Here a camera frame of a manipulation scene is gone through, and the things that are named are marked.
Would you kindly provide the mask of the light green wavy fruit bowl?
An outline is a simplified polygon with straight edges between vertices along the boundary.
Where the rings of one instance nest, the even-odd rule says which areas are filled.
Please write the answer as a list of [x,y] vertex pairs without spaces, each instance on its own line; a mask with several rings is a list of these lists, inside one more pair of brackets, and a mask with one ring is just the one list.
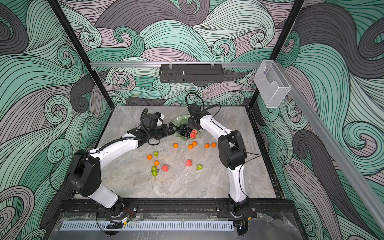
[[188,127],[189,117],[190,117],[190,115],[182,115],[182,116],[177,117],[173,122],[173,125],[178,128],[177,131],[174,133],[174,136],[182,139],[183,141],[187,141],[187,140],[191,139],[190,135],[186,136],[186,135],[180,133],[180,129],[181,130],[189,129],[189,127]]

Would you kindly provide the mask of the dark fake grape bunch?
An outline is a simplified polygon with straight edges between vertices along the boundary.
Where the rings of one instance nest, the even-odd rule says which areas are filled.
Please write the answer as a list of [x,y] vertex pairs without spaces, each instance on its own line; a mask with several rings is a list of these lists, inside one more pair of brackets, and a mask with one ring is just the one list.
[[188,139],[190,138],[190,134],[192,133],[193,129],[189,128],[187,125],[182,125],[178,129],[178,133],[180,136]]

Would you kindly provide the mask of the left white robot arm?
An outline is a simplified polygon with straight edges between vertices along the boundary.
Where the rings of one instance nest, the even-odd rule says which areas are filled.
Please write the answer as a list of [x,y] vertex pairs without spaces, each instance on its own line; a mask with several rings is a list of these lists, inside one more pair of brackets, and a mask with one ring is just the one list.
[[125,208],[123,200],[102,183],[102,169],[118,157],[148,143],[149,140],[161,140],[173,135],[177,129],[172,123],[151,129],[139,127],[100,148],[88,152],[79,150],[74,153],[67,170],[66,183],[82,197],[90,198],[102,205],[111,216],[119,216]]

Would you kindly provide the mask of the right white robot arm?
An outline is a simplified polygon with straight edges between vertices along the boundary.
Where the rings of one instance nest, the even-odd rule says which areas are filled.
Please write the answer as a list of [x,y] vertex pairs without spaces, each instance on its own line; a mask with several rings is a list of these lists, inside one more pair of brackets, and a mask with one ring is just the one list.
[[229,175],[230,206],[233,211],[245,208],[249,203],[249,196],[244,189],[244,164],[248,153],[241,133],[238,130],[232,131],[226,128],[197,104],[191,104],[187,108],[190,113],[189,127],[205,130],[217,139],[219,158],[223,166],[227,168]]

